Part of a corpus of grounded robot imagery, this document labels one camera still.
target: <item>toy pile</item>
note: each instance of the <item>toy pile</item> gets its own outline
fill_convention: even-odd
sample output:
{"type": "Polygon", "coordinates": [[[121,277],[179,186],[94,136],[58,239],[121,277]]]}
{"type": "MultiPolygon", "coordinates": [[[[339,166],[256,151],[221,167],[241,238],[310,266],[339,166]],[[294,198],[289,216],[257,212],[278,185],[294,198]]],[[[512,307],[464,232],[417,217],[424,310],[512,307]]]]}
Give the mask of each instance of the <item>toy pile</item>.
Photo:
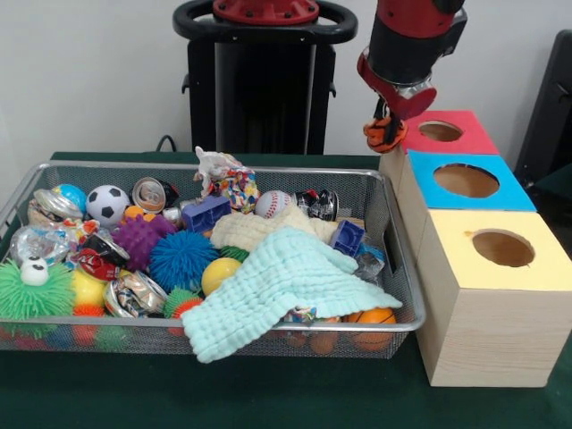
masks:
{"type": "MultiPolygon", "coordinates": [[[[280,321],[397,323],[391,309],[401,303],[380,284],[383,252],[363,242],[359,221],[338,218],[334,191],[261,195],[255,172],[234,157],[200,147],[197,155],[203,190],[193,200],[152,177],[129,195],[114,184],[87,195],[73,184],[36,190],[12,260],[0,265],[0,317],[181,318],[201,362],[229,356],[280,321]]],[[[0,337],[49,344],[64,328],[29,326],[15,323],[0,337]]],[[[128,340],[121,326],[68,329],[76,343],[107,351],[128,340]]],[[[284,338],[327,354],[337,333],[284,338]]],[[[370,351],[391,342],[379,332],[353,338],[370,351]]]]}

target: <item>basket rim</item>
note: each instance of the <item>basket rim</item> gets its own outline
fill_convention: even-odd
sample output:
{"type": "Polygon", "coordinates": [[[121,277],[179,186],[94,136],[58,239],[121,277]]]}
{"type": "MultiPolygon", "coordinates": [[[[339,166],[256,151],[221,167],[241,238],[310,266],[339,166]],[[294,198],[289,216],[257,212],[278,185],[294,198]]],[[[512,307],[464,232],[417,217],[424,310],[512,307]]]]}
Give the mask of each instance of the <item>basket rim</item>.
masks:
{"type": "MultiPolygon", "coordinates": [[[[86,167],[86,168],[111,168],[111,169],[154,169],[154,170],[197,170],[198,164],[161,164],[161,163],[125,163],[111,161],[59,161],[50,160],[32,166],[22,179],[6,205],[0,210],[0,224],[8,220],[10,213],[20,204],[23,198],[29,195],[30,190],[35,186],[40,178],[40,174],[50,167],[86,167]]],[[[249,165],[257,172],[282,172],[282,173],[304,173],[304,174],[348,174],[372,177],[383,183],[382,188],[388,202],[391,225],[395,229],[399,238],[399,253],[403,261],[405,275],[408,281],[411,304],[415,315],[413,322],[404,324],[350,324],[350,323],[278,323],[273,331],[337,331],[337,332],[412,332],[421,327],[425,322],[425,303],[421,293],[421,286],[417,276],[413,254],[411,252],[408,236],[405,231],[403,220],[397,206],[397,200],[393,192],[390,179],[375,170],[367,169],[346,169],[346,168],[307,168],[307,167],[272,167],[249,165]]],[[[160,318],[122,318],[122,317],[85,317],[85,316],[50,316],[37,317],[27,320],[12,320],[0,318],[0,324],[70,324],[70,325],[113,325],[113,326],[134,326],[134,327],[155,327],[155,328],[181,328],[180,319],[160,319],[160,318]]]]}

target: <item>baseball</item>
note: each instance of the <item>baseball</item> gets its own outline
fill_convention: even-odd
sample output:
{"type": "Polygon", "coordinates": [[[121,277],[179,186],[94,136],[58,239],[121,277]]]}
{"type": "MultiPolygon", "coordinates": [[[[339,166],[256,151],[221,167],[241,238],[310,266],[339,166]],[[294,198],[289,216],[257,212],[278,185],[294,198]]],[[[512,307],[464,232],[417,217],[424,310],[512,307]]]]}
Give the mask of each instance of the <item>baseball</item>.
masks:
{"type": "Polygon", "coordinates": [[[265,219],[270,219],[286,208],[291,200],[292,198],[286,192],[269,190],[258,199],[254,213],[265,219]]]}

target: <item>blue ball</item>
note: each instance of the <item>blue ball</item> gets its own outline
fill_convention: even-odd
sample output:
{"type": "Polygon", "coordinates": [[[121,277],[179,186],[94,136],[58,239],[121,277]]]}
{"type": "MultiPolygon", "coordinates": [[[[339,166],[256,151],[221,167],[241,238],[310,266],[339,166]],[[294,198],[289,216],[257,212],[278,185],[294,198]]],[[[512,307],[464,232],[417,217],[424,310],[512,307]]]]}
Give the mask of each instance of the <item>blue ball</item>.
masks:
{"type": "Polygon", "coordinates": [[[175,287],[200,290],[206,267],[218,258],[210,240],[191,231],[167,235],[151,250],[151,277],[166,292],[175,287]]]}
{"type": "Polygon", "coordinates": [[[53,192],[68,198],[83,214],[86,213],[86,193],[77,186],[64,183],[52,189],[53,192]]]}
{"type": "Polygon", "coordinates": [[[69,350],[75,345],[72,327],[61,324],[45,337],[46,344],[54,349],[69,350]]]}

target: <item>black cable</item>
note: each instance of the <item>black cable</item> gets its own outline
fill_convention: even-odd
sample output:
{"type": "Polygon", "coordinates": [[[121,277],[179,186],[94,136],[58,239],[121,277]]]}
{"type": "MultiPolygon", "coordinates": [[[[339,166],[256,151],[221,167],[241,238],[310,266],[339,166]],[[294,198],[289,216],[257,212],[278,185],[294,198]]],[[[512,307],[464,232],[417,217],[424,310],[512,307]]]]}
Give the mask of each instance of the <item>black cable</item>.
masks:
{"type": "Polygon", "coordinates": [[[163,143],[166,140],[169,140],[169,143],[171,143],[171,150],[173,152],[177,152],[177,145],[175,144],[175,140],[173,140],[169,134],[165,134],[164,136],[161,137],[161,139],[159,140],[159,144],[157,145],[157,149],[155,149],[155,151],[161,152],[161,148],[163,147],[163,143]]]}

